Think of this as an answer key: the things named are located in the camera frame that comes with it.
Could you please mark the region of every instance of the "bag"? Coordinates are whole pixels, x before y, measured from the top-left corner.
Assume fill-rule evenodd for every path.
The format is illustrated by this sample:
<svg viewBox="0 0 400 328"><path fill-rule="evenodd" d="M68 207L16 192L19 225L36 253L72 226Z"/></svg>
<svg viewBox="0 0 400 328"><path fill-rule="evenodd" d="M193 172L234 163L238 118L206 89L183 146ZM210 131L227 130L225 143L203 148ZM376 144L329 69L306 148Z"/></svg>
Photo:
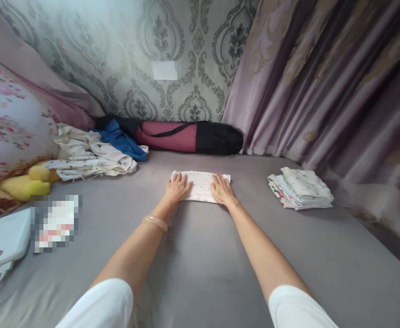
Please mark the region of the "bag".
<svg viewBox="0 0 400 328"><path fill-rule="evenodd" d="M240 131L231 125L221 123L148 122L106 115L98 118L95 128L104 129L112 119L116 120L122 131L132 137L137 144L151 149L231 155L238 153L244 143Z"/></svg>

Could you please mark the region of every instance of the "folded cloth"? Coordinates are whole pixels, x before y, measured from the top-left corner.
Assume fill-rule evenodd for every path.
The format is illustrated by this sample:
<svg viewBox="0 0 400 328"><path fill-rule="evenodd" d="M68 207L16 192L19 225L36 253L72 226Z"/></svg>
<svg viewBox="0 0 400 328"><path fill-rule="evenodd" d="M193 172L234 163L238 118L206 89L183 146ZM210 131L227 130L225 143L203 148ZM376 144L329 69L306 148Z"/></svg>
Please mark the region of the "folded cloth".
<svg viewBox="0 0 400 328"><path fill-rule="evenodd" d="M107 124L104 130L92 129L92 131L98 132L103 142L111 144L123 154L129 155L138 161L146 161L146 152L137 145L136 141L121 130L118 122L114 119Z"/></svg>
<svg viewBox="0 0 400 328"><path fill-rule="evenodd" d="M101 142L98 133L85 132L63 123L57 126L58 138L54 141L70 157L52 160L43 166L57 169L57 174L63 181L86 178L95 174L114 176L136 171L136 161L111 144ZM143 146L142 149L148 152L148 147Z"/></svg>
<svg viewBox="0 0 400 328"><path fill-rule="evenodd" d="M290 169L288 167L284 167L281 170L283 172L283 177L300 199L333 201L331 191L326 184L317 177L314 171Z"/></svg>
<svg viewBox="0 0 400 328"><path fill-rule="evenodd" d="M283 175L270 175L268 179L273 180L279 191L291 202L295 210L307 210L311 208L329 208L332 204L327 201L314 201L303 203L295 194L294 190L288 185Z"/></svg>
<svg viewBox="0 0 400 328"><path fill-rule="evenodd" d="M213 173L196 171L174 171L171 174L171 179L174 175L179 173L181 173L182 175L187 174L187 183L191 181L194 183L190 195L185 200L196 200L215 204L217 203L216 200L213 199L212 193L210 191L210 184L213 182ZM227 179L230 182L230 175L223 174L223 178Z"/></svg>
<svg viewBox="0 0 400 328"><path fill-rule="evenodd" d="M289 199L283 195L283 193L279 190L279 188L276 186L274 181L270 178L268 178L268 185L270 186L271 190L273 191L273 194L281 201L281 204L283 208L292 208L294 209L294 205L291 204Z"/></svg>

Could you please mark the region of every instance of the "white square paper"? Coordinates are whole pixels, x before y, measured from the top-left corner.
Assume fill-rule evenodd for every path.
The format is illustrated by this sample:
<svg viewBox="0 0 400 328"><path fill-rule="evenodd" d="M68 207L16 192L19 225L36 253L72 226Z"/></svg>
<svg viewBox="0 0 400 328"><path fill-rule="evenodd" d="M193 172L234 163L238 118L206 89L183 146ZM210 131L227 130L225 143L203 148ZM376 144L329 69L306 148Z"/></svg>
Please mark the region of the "white square paper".
<svg viewBox="0 0 400 328"><path fill-rule="evenodd" d="M155 80L178 80L175 61L152 61L151 68Z"/></svg>

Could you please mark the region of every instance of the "hand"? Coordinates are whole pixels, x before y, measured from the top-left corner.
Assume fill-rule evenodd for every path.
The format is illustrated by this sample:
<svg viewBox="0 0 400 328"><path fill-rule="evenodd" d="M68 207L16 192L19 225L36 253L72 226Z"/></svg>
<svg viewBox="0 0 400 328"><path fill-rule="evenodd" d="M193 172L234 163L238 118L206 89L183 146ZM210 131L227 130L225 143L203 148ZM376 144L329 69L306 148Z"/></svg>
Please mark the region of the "hand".
<svg viewBox="0 0 400 328"><path fill-rule="evenodd" d="M233 196L233 190L230 187L229 180L223 178L222 175L214 174L212 175L212 184L210 185L210 190L212 192L213 198L219 203L228 206L235 201Z"/></svg>
<svg viewBox="0 0 400 328"><path fill-rule="evenodd" d="M186 184L187 182L187 175L182 177L182 174L176 174L172 177L172 180L169 179L169 181L166 184L166 190L165 190L165 199L167 199L171 203L178 203L179 201L184 200L189 193L191 192L191 188L193 185L193 182L189 182L189 184Z"/></svg>

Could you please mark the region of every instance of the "damask wallpaper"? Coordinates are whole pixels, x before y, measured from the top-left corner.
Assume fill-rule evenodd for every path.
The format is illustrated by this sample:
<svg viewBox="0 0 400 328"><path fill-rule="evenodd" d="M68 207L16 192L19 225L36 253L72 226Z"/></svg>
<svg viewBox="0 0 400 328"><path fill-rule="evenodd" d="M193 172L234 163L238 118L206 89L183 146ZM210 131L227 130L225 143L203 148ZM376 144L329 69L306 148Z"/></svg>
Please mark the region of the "damask wallpaper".
<svg viewBox="0 0 400 328"><path fill-rule="evenodd" d="M106 113L219 122L258 1L0 0L0 13ZM179 80L154 80L158 60Z"/></svg>

